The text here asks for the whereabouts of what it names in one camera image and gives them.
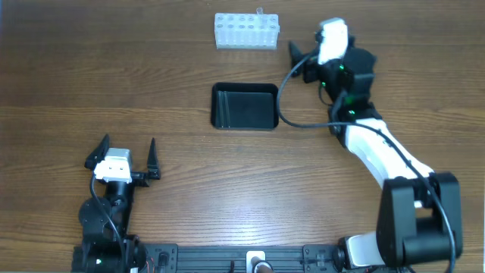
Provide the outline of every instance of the white plastic container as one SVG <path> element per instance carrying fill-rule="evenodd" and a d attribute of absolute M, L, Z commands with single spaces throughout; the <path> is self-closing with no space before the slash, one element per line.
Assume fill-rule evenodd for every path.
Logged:
<path fill-rule="evenodd" d="M 276 49 L 280 25 L 277 14 L 217 13 L 214 33 L 217 49 Z"/>

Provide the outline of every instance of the wooden tabletop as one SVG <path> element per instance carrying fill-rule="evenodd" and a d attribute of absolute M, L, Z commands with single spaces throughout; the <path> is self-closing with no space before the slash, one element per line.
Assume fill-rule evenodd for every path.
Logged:
<path fill-rule="evenodd" d="M 280 17 L 278 50 L 216 50 L 214 14 L 260 5 Z M 394 136 L 459 179 L 456 271 L 481 272 L 484 10 L 482 0 L 4 0 L 0 270 L 70 270 L 90 197 L 83 163 L 105 133 L 131 149 L 136 170 L 157 140 L 162 179 L 136 191 L 131 215 L 144 242 L 302 245 L 375 230 L 380 188 L 328 130 L 221 131 L 209 121 L 214 83 L 279 85 L 288 41 L 308 51 L 320 21 L 343 17 L 378 57 L 372 101 Z M 282 107 L 294 121 L 327 120 L 316 83 L 290 81 Z"/>

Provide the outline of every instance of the black plastic tray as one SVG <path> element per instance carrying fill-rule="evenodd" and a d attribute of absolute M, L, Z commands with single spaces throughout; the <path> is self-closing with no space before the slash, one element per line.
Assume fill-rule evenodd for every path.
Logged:
<path fill-rule="evenodd" d="M 277 94 L 272 83 L 216 83 L 211 123 L 223 130 L 273 130 L 279 121 Z"/>

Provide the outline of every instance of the clear plastic object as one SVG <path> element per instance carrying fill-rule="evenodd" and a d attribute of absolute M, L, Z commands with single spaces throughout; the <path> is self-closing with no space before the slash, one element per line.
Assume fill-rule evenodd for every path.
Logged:
<path fill-rule="evenodd" d="M 217 49 L 276 49 L 280 25 L 277 14 L 217 13 L 214 19 Z"/>

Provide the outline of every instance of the wooden table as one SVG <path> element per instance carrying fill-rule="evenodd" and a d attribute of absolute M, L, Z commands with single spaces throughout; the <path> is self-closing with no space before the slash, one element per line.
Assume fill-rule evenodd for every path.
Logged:
<path fill-rule="evenodd" d="M 288 41 L 311 49 L 318 23 L 335 16 L 378 56 L 372 100 L 396 138 L 459 179 L 457 271 L 482 270 L 485 2 L 267 1 L 280 16 L 277 51 L 216 50 L 214 14 L 260 4 L 3 1 L 1 270 L 70 270 L 89 198 L 84 159 L 105 133 L 131 149 L 136 170 L 157 140 L 163 177 L 136 191 L 131 217 L 144 242 L 302 245 L 375 230 L 380 188 L 328 130 L 280 122 L 271 132 L 221 131 L 209 122 L 214 83 L 279 85 Z M 282 107 L 294 121 L 327 120 L 316 83 L 292 80 Z"/>

